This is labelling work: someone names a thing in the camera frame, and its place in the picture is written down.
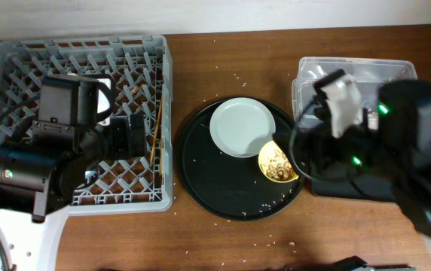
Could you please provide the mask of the wooden chopstick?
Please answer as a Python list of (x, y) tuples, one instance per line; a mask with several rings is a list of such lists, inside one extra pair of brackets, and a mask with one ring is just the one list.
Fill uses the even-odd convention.
[(159, 175), (163, 176), (163, 159), (164, 159), (164, 138), (160, 137), (160, 158), (159, 158)]
[(151, 146), (151, 156), (150, 156), (150, 160), (149, 160), (150, 164), (153, 164), (154, 159), (155, 159), (156, 143), (157, 143), (157, 137), (158, 137), (158, 132), (159, 132), (159, 128), (160, 128), (162, 110), (163, 110), (163, 103), (160, 102), (159, 109), (157, 112), (157, 120), (155, 123), (153, 142), (152, 142), (152, 146)]

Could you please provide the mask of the yellow bowl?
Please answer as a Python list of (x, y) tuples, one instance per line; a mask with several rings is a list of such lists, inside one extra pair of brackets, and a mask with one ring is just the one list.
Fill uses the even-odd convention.
[(274, 141), (266, 143), (260, 150), (258, 165), (270, 181), (283, 184), (299, 179), (287, 156)]

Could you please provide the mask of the food scraps and rice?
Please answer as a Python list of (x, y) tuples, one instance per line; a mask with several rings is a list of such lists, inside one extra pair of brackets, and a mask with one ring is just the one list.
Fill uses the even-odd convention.
[(277, 182), (291, 181), (297, 175), (286, 155), (279, 149), (273, 149), (261, 162), (262, 172)]

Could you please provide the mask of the light grey plate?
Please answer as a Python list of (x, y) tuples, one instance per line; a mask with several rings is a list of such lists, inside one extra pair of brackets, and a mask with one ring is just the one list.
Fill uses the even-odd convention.
[(237, 158), (254, 157), (276, 132), (275, 119), (261, 102), (238, 97), (217, 106), (209, 121), (215, 145)]

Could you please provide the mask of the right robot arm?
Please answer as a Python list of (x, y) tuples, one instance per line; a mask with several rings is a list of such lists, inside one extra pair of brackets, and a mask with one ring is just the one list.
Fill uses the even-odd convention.
[(348, 183), (363, 177), (390, 184), (395, 203), (415, 230), (431, 238), (431, 83), (400, 80), (378, 90), (378, 127), (370, 129), (356, 85), (318, 81), (312, 102), (323, 121), (273, 140), (295, 171), (312, 181)]

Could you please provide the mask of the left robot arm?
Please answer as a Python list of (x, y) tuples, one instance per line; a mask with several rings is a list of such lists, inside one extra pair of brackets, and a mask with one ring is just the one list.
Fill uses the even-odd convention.
[(143, 157), (145, 117), (116, 117), (108, 76), (51, 75), (0, 144), (0, 270), (52, 270), (73, 193), (103, 161)]

